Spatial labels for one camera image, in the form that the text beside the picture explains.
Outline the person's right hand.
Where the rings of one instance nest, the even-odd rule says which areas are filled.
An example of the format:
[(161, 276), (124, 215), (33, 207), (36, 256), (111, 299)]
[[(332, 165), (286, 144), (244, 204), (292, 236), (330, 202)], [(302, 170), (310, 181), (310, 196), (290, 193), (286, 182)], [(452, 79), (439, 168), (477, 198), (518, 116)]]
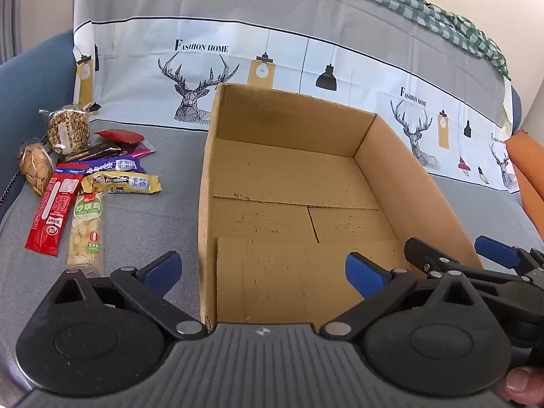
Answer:
[(509, 402), (543, 406), (543, 369), (520, 367), (512, 369), (501, 382), (498, 394)]

